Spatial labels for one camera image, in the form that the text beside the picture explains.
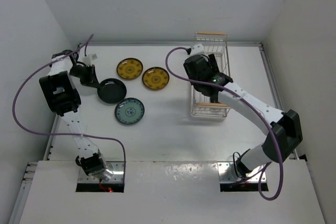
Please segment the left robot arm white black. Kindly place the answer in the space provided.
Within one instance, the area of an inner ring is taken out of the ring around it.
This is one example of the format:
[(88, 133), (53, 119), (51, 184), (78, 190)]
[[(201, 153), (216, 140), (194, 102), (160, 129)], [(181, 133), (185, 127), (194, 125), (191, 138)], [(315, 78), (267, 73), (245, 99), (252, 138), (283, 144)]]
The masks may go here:
[(39, 84), (52, 112), (55, 112), (67, 124), (68, 129), (78, 148), (76, 164), (87, 176), (93, 176), (100, 181), (107, 181), (112, 174), (98, 146), (84, 136), (85, 127), (82, 124), (79, 108), (80, 95), (70, 77), (83, 79), (89, 74), (89, 67), (77, 64), (78, 54), (64, 50), (52, 56), (48, 75), (39, 79)]

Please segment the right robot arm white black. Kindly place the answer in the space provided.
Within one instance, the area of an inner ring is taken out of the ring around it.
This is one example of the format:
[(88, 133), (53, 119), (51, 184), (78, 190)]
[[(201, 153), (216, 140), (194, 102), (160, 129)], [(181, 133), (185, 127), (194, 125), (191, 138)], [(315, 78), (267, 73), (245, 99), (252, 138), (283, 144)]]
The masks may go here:
[(282, 163), (302, 142), (300, 117), (294, 110), (284, 112), (263, 103), (219, 71), (213, 55), (193, 55), (183, 63), (192, 85), (211, 102), (234, 109), (254, 123), (265, 141), (245, 151), (233, 165), (233, 177), (246, 177), (256, 167), (269, 162)]

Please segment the black plate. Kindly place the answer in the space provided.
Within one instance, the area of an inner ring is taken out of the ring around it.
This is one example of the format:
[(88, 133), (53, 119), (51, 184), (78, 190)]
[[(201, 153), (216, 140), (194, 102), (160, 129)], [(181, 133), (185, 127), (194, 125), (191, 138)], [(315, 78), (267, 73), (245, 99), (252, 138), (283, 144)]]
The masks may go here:
[(101, 101), (108, 104), (116, 104), (125, 98), (127, 88), (121, 80), (107, 78), (100, 83), (97, 94)]

